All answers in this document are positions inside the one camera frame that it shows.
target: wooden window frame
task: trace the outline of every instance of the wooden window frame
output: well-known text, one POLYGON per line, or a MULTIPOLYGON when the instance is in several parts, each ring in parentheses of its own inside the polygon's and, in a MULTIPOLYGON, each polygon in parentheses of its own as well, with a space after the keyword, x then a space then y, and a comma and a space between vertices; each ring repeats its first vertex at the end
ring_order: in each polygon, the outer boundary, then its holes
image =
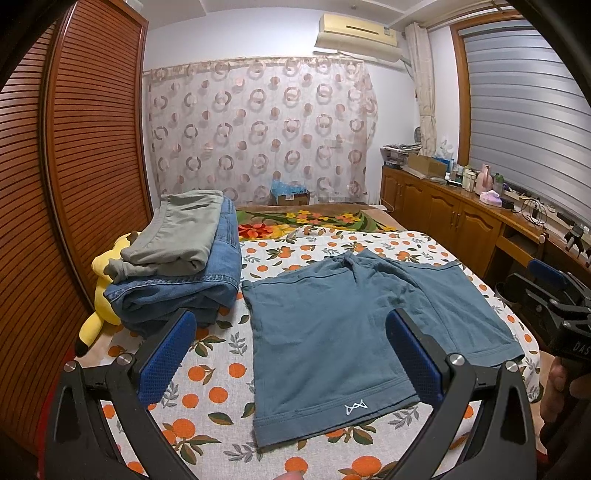
POLYGON ((456 53, 457 84, 460 92, 460 140, 457 152, 457 162, 466 166, 470 161, 470 135, 472 130, 470 99, 470 75, 468 73, 468 59, 464 38, 459 34, 465 28, 477 27, 487 23, 502 22, 505 20, 521 20, 523 16, 517 10, 503 10, 477 17, 467 18, 461 22, 450 25, 452 31, 453 49, 456 53))

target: wooden desk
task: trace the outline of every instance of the wooden desk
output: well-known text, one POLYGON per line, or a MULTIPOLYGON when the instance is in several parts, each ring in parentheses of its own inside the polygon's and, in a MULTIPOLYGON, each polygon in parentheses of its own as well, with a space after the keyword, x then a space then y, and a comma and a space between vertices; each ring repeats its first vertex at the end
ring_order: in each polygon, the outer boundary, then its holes
POLYGON ((486 205, 474 193, 383 167, 381 196, 396 221, 432 236, 489 285, 539 258, 591 287, 591 271, 576 248, 567 252, 563 239, 551 232, 540 245, 542 227, 520 213, 486 205))

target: cardboard box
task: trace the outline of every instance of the cardboard box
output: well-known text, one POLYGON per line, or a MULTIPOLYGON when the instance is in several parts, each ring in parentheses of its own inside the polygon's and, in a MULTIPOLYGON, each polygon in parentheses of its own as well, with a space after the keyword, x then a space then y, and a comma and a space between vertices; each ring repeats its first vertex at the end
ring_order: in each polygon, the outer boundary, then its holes
POLYGON ((423 173, 427 178, 440 177, 445 178, 447 165, 431 157, 424 155, 410 154, 408 156, 408 166, 413 170, 423 173))
POLYGON ((298 205, 309 205, 310 194, 309 193, 296 193, 293 195, 279 195, 275 199, 274 195, 271 195, 271 203, 273 205, 282 206, 298 206, 298 205))

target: wooden wardrobe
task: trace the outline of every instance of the wooden wardrobe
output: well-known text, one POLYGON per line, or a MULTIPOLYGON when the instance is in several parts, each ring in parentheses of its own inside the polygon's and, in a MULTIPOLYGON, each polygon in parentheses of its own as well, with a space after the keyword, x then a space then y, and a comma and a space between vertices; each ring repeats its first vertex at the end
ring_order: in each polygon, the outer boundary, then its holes
POLYGON ((121 0, 80 0, 0 92, 0 428, 33 453, 43 403, 93 311, 92 260, 151 219, 146 30, 121 0))

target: folded clothes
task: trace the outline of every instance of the folded clothes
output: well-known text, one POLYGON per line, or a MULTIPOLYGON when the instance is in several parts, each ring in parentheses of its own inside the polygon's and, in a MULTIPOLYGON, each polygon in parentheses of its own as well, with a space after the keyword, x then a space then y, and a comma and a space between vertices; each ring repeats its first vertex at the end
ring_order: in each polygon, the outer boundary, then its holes
POLYGON ((205 269, 181 277, 156 275, 125 280, 111 284, 104 295, 123 325, 146 337, 181 307, 193 312, 198 323, 213 323, 220 306, 234 305, 241 271, 236 210, 224 197, 205 269))
POLYGON ((162 195, 150 224, 121 251, 120 259, 109 260, 105 274, 120 283, 126 278, 200 272, 210 254, 222 199, 218 190, 162 195))
POLYGON ((523 356, 456 262, 346 253, 242 283, 251 309, 259 447, 357 425, 418 401, 385 334, 394 308, 447 353, 493 366, 523 356))

